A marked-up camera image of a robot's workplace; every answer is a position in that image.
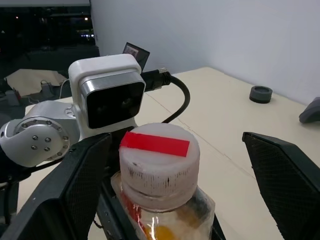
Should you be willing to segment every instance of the red tape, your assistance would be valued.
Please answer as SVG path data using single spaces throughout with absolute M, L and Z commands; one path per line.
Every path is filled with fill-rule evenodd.
M 120 147 L 186 157 L 189 145 L 190 142 L 186 140 L 128 131 L 124 135 Z

